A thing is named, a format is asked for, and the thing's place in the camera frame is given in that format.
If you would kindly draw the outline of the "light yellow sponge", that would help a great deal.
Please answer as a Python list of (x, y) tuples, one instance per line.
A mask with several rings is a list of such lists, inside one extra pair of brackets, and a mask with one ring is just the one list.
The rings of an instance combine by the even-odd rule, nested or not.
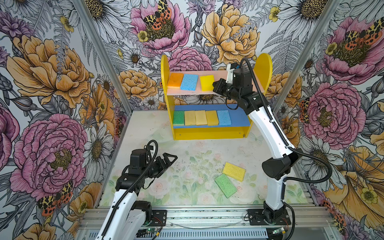
[(196, 125), (197, 126), (206, 126), (208, 124), (206, 111), (195, 111)]

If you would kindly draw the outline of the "golden yellow sponge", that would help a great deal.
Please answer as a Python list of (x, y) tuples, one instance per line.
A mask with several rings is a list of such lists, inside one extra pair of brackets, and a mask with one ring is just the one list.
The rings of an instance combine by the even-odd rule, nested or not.
[(218, 126), (219, 125), (219, 118), (217, 111), (206, 111), (208, 126)]

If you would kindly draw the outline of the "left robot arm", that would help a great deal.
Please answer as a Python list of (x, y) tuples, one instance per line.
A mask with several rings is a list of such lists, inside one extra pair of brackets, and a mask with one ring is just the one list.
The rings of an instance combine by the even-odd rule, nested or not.
[(96, 236), (97, 240), (133, 240), (140, 228), (153, 219), (152, 205), (139, 201), (146, 179), (159, 178), (178, 159), (176, 155), (134, 150), (130, 164), (118, 178), (113, 203)]

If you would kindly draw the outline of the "blue sponge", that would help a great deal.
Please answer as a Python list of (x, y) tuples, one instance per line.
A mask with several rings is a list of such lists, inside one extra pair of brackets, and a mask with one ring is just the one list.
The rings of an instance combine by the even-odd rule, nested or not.
[(180, 89), (183, 91), (195, 91), (198, 78), (198, 75), (184, 74)]
[(230, 126), (232, 124), (231, 117), (228, 110), (217, 111), (219, 126)]

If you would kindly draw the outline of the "pale yellow sponge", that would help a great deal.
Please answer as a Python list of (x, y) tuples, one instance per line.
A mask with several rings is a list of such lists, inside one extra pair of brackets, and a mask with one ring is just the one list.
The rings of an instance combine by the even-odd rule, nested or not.
[(195, 126), (196, 125), (196, 112), (195, 111), (185, 111), (185, 126)]

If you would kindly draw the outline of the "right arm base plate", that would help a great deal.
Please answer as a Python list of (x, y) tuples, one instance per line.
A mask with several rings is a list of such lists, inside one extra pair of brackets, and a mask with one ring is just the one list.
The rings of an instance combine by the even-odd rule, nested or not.
[(288, 211), (272, 211), (264, 209), (248, 209), (247, 217), (251, 226), (286, 226), (291, 224)]

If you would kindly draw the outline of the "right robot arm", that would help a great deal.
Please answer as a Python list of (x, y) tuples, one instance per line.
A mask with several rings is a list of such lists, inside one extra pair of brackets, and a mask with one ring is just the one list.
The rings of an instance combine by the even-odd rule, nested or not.
[(300, 156), (292, 151), (295, 147), (281, 132), (263, 94), (254, 91), (247, 93), (247, 88), (236, 87), (227, 83), (225, 79), (214, 82), (213, 87), (215, 93), (234, 99), (238, 103), (267, 142), (272, 157), (262, 163), (262, 169), (269, 177), (262, 218), (270, 225), (275, 224), (279, 218), (286, 216), (284, 204), (286, 181), (291, 167)]

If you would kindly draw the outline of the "orange sponge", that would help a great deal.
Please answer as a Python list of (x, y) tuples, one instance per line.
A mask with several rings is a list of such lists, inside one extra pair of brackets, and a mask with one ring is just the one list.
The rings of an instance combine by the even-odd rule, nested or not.
[(168, 89), (180, 89), (183, 78), (183, 73), (171, 73), (167, 83)]

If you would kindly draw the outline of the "dark green scrub sponge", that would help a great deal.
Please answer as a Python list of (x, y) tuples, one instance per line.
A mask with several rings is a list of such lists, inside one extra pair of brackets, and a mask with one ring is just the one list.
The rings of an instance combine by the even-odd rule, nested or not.
[(184, 111), (174, 111), (173, 125), (174, 126), (184, 126), (185, 125), (185, 112)]

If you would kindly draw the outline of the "bright yellow square sponge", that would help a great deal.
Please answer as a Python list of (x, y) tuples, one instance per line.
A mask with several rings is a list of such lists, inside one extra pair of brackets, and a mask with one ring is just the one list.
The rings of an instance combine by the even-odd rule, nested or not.
[(213, 75), (200, 76), (202, 92), (212, 92), (214, 89), (214, 86), (213, 86), (214, 82), (215, 82), (215, 78)]

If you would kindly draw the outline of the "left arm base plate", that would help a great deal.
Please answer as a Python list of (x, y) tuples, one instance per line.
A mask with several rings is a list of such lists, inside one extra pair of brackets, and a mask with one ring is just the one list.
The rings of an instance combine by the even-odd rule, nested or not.
[(143, 227), (165, 227), (167, 214), (167, 210), (152, 210), (150, 213), (146, 213)]

